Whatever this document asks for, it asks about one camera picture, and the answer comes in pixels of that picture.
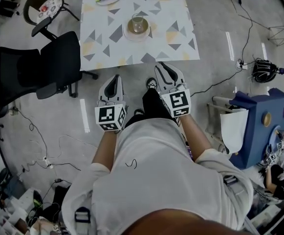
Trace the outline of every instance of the white t-shirt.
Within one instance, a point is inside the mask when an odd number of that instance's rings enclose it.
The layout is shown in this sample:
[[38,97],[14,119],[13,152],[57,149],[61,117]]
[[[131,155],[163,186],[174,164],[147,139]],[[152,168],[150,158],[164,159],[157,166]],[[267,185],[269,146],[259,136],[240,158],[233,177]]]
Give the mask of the white t-shirt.
[[[224,176],[235,176],[237,182],[228,187]],[[122,132],[111,172],[91,164],[78,174],[62,212],[72,235],[78,234],[74,213],[79,207],[90,209],[90,234],[119,235],[162,209],[192,212],[239,230],[252,198],[250,180],[225,155],[209,149],[194,163],[178,126],[153,118]]]

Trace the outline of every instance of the white tape strip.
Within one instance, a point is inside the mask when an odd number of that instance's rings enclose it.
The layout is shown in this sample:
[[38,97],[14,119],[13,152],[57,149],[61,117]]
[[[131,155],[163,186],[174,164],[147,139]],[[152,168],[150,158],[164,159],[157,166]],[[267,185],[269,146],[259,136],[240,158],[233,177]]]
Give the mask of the white tape strip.
[[228,45],[229,45],[229,51],[230,51],[230,58],[232,61],[234,61],[234,51],[233,51],[233,46],[232,46],[232,42],[231,42],[231,36],[230,36],[230,32],[225,32],[226,33],[226,38],[228,40]]
[[80,105],[81,105],[81,113],[82,113],[84,131],[85,131],[85,133],[89,133],[90,130],[89,130],[88,120],[87,120],[87,109],[85,107],[85,100],[84,99],[80,99]]
[[267,51],[265,49],[265,44],[261,43],[261,46],[262,46],[262,51],[263,51],[263,58],[264,58],[264,60],[268,60],[268,58],[267,58]]

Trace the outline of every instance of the glass cup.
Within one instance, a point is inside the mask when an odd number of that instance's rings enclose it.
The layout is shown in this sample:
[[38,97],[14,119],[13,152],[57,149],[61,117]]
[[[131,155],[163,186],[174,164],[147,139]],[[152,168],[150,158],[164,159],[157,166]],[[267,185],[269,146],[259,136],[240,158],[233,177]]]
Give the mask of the glass cup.
[[134,14],[132,16],[133,30],[136,33],[140,33],[143,31],[143,20],[144,17],[142,15]]

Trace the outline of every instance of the grey floor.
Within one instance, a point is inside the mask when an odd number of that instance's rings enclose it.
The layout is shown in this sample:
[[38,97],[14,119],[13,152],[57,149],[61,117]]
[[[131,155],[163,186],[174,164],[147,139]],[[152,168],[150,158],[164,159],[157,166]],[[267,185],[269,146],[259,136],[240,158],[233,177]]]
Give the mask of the grey floor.
[[[26,0],[20,0],[20,10]],[[82,0],[66,0],[71,9],[80,16]],[[186,82],[192,93],[207,89],[211,84],[233,75],[237,70],[235,63],[241,58],[241,51],[247,39],[249,20],[239,16],[247,16],[238,5],[237,0],[187,0],[197,38],[200,60],[171,62],[183,71]],[[242,0],[243,7],[253,20],[265,26],[284,25],[284,10],[278,0]],[[41,49],[49,40],[43,35],[31,37],[33,26],[27,24],[22,16],[14,16],[7,20],[0,31],[0,45],[18,49]],[[63,12],[51,24],[49,30],[56,35],[74,30],[79,35],[80,24],[67,12]],[[235,61],[231,61],[226,32],[230,32]],[[253,61],[254,57],[263,58],[262,43],[265,44],[267,57],[279,67],[284,68],[284,46],[276,47],[267,40],[269,30],[254,24],[251,29],[249,43],[244,51],[244,60]],[[98,90],[103,83],[115,74],[120,74],[127,104],[129,105],[128,120],[134,109],[142,107],[142,95],[145,92],[145,81],[154,76],[154,64],[126,66],[120,69],[110,68],[97,70],[100,78],[93,81],[84,76],[79,83],[79,97],[74,99],[68,93],[55,95],[49,99],[38,100],[35,94],[29,94],[17,100],[16,104],[24,115],[37,125],[48,147],[48,157],[51,163],[73,163],[78,168],[89,164],[96,151],[103,132],[95,124],[94,107]],[[232,97],[235,87],[243,92],[265,94],[267,86],[277,87],[284,91],[284,75],[277,75],[268,84],[254,84],[249,81],[250,71],[243,71],[229,81],[213,87],[206,93],[192,97],[192,115],[205,130],[209,124],[209,114],[206,103],[212,96]],[[90,133],[85,133],[80,100],[84,99]],[[41,160],[45,154],[44,144],[36,131],[30,132],[28,120],[20,115],[6,117],[0,120],[5,125],[2,129],[4,142],[2,148],[11,169],[20,173],[22,165]],[[27,187],[35,187],[45,194],[55,178],[69,182],[78,171],[69,165],[42,169],[38,165],[31,166],[30,171],[21,178]],[[53,191],[46,199],[51,199]]]

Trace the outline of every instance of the geometric patterned tablecloth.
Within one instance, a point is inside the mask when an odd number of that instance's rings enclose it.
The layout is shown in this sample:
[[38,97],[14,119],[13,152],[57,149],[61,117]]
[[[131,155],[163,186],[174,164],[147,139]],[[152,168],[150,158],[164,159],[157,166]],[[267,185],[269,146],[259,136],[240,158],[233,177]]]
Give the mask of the geometric patterned tablecloth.
[[[151,27],[142,42],[129,40],[123,32],[134,13],[143,15]],[[81,69],[85,71],[199,59],[185,0],[119,0],[106,6],[83,0],[80,42]]]

